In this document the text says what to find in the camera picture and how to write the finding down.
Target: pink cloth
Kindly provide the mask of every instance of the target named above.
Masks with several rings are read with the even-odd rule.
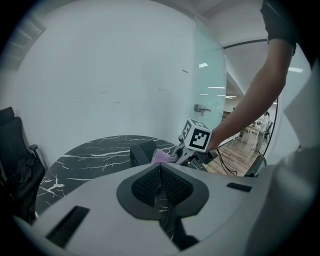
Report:
[[[178,160],[178,156],[176,154],[169,155],[160,149],[156,149],[153,153],[151,164],[154,164],[154,163],[175,163],[177,160]]]

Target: wooden floor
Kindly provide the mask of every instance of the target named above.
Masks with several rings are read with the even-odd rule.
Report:
[[[245,132],[243,137],[239,137],[235,141],[229,142],[219,148],[225,165],[232,171],[236,170],[237,176],[244,176],[259,155],[258,152],[251,149],[255,138],[256,135]],[[266,146],[267,142],[263,141],[260,149],[262,154],[266,150]],[[226,172],[224,171],[219,157],[216,157],[208,164],[204,164],[204,167],[210,173],[227,175],[227,172],[229,175],[232,175],[226,168],[224,168]]]

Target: black sleeve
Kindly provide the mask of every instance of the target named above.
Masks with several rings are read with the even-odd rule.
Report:
[[[290,23],[277,12],[269,1],[263,1],[261,13],[263,16],[265,30],[268,33],[268,41],[282,39],[293,46],[293,54],[296,52],[297,39]]]

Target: black marble table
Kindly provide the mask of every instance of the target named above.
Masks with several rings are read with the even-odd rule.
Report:
[[[70,150],[43,177],[35,202],[36,215],[87,181],[135,167],[135,162],[130,160],[130,147],[149,141],[168,154],[176,147],[153,137],[119,135],[96,139]],[[206,171],[195,160],[189,167]]]

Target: person's arm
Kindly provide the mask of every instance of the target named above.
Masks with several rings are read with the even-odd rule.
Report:
[[[265,63],[255,75],[242,101],[213,129],[209,151],[252,124],[270,108],[286,84],[293,51],[293,46],[282,39],[270,40]]]

